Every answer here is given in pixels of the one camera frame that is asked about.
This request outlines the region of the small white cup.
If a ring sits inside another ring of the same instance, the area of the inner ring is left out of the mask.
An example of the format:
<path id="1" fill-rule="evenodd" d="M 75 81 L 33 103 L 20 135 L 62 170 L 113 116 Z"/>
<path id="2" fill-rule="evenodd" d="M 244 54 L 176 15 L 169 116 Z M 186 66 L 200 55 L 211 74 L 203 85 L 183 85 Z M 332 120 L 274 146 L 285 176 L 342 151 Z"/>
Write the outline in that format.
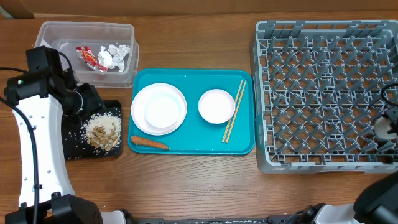
<path id="1" fill-rule="evenodd" d="M 392 122 L 387 118 L 382 116 L 378 118 L 374 124 L 374 132 L 376 133 L 376 136 L 385 140 L 396 139 L 396 133 L 388 133 L 388 131 L 392 130 L 391 124 Z"/>

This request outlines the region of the red snack wrapper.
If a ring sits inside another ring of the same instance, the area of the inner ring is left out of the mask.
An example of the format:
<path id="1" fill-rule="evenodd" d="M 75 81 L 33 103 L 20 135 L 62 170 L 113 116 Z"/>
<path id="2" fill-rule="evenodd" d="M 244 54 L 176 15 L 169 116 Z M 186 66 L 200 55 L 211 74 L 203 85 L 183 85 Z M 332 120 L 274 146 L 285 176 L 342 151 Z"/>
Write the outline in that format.
<path id="1" fill-rule="evenodd" d="M 107 72 L 108 68 L 100 65 L 97 61 L 97 58 L 94 56 L 93 52 L 89 47 L 76 47 L 76 51 L 78 52 L 78 56 L 84 61 L 87 66 L 89 66 L 92 70 Z"/>

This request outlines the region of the foil wrapper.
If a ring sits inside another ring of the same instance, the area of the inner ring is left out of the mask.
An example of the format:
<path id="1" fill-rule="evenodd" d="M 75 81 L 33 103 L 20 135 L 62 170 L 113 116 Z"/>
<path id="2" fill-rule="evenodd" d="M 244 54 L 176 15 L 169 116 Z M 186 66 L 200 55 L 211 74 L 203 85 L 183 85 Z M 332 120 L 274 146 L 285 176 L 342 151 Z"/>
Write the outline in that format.
<path id="1" fill-rule="evenodd" d="M 119 72 L 123 72 L 125 69 L 124 58 L 130 52 L 130 47 L 127 45 L 119 45 L 118 47 L 110 44 L 109 48 L 101 46 L 98 53 L 98 63 L 105 68 L 106 71 L 109 69 L 119 68 Z"/>

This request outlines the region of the white rice pile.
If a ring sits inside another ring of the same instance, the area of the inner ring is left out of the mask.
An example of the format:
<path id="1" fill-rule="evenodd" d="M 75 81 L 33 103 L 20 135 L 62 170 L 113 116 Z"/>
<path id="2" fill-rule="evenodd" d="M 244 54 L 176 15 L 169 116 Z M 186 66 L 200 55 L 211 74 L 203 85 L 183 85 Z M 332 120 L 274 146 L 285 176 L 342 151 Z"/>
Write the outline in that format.
<path id="1" fill-rule="evenodd" d="M 122 131 L 121 119 L 113 116 L 100 116 L 99 118 L 91 120 L 86 127 L 86 131 L 91 131 L 95 126 L 104 127 L 107 132 L 112 128 L 115 128 L 117 132 Z"/>

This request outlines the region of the peanut shells pile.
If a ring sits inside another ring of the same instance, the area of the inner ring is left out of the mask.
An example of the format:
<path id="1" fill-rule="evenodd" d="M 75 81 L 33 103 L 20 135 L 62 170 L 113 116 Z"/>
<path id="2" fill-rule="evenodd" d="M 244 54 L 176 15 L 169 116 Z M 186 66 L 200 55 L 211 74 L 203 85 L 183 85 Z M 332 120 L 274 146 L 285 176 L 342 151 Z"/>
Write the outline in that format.
<path id="1" fill-rule="evenodd" d="M 120 133 L 115 128 L 106 131 L 104 127 L 95 126 L 86 132 L 87 143 L 96 148 L 110 151 L 119 144 Z"/>

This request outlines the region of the cream bowl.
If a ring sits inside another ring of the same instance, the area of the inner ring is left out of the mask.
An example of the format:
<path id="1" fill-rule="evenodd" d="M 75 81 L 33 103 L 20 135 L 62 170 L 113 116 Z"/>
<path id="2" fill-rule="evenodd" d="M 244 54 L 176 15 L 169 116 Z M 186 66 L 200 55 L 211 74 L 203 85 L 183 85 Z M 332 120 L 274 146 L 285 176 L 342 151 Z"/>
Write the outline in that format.
<path id="1" fill-rule="evenodd" d="M 180 117 L 180 103 L 173 94 L 152 95 L 146 104 L 144 117 L 155 128 L 168 128 Z"/>

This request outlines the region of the wooden chopstick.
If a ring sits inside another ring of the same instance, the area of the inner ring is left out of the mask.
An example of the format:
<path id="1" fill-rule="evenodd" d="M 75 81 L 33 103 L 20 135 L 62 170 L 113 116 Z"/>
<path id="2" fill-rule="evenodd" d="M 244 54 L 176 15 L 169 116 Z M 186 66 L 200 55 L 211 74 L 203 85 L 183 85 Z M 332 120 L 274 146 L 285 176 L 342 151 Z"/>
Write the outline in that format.
<path id="1" fill-rule="evenodd" d="M 238 90 L 237 90 L 237 94 L 236 94 L 236 96 L 235 96 L 235 98 L 234 98 L 233 111 L 232 111 L 233 113 L 232 113 L 230 119 L 229 119 L 228 122 L 227 122 L 226 129 L 225 129 L 225 131 L 224 131 L 224 135 L 223 135 L 223 139 L 222 139 L 222 143 L 225 143 L 225 141 L 226 141 L 226 137 L 227 137 L 227 133 L 228 133 L 228 130 L 229 130 L 229 126 L 230 126 L 232 117 L 233 117 L 233 115 L 234 115 L 234 113 L 235 113 L 235 110 L 236 110 L 236 103 L 237 103 L 237 100 L 238 100 L 238 96 L 239 96 L 239 94 L 240 94 L 240 92 L 241 92 L 242 84 L 243 84 L 243 80 L 241 80 L 241 82 L 240 82 L 240 84 L 239 84 L 239 88 L 238 88 Z"/>
<path id="2" fill-rule="evenodd" d="M 224 136 L 223 136 L 223 143 L 226 143 L 226 144 L 229 143 L 229 139 L 230 139 L 230 136 L 231 136 L 231 133 L 232 133 L 232 130 L 234 127 L 234 123 L 235 123 L 235 120 L 236 120 L 236 117 L 237 117 L 237 114 L 239 111 L 239 107 L 240 107 L 240 104 L 241 104 L 241 101 L 242 101 L 242 98 L 244 95 L 246 84 L 247 84 L 247 80 L 245 80 L 245 81 L 241 80 L 241 83 L 239 84 L 238 92 L 235 97 L 235 111 L 234 111 L 233 117 L 228 121 L 228 123 L 226 125 L 226 130 L 225 130 Z"/>

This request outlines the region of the small white plate bowl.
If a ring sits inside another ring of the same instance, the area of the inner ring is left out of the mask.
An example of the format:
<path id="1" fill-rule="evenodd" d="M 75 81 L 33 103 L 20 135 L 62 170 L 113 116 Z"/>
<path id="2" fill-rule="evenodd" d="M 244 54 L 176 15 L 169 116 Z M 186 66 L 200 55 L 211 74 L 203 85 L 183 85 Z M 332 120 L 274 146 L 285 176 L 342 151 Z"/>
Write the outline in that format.
<path id="1" fill-rule="evenodd" d="M 198 101 L 200 116 L 211 124 L 227 122 L 233 111 L 234 98 L 221 89 L 206 91 Z"/>

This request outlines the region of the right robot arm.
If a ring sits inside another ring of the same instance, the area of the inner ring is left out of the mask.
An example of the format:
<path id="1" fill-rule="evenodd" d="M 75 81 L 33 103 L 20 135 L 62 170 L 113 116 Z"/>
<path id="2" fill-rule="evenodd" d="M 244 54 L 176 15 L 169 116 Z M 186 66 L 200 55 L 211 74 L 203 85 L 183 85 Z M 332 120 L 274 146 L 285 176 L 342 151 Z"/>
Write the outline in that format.
<path id="1" fill-rule="evenodd" d="M 382 100 L 390 105 L 375 124 L 376 136 L 390 141 L 397 138 L 397 103 L 386 98 L 384 92 L 396 83 L 381 89 Z M 356 199 L 355 203 L 332 206 L 320 203 L 291 215 L 287 223 L 397 223 L 397 173 L 373 183 Z"/>

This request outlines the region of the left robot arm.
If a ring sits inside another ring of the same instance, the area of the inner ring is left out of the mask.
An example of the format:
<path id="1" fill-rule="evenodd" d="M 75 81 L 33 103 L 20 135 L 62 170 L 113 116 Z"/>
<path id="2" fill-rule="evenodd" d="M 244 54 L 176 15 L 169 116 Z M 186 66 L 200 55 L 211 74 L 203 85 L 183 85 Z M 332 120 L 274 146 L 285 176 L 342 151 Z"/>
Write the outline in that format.
<path id="1" fill-rule="evenodd" d="M 64 54 L 46 46 L 27 50 L 28 69 L 8 79 L 1 102 L 12 109 L 19 129 L 22 185 L 19 209 L 6 223 L 130 223 L 124 210 L 102 212 L 75 196 L 67 174 L 62 123 L 104 108 L 95 87 L 79 85 Z"/>

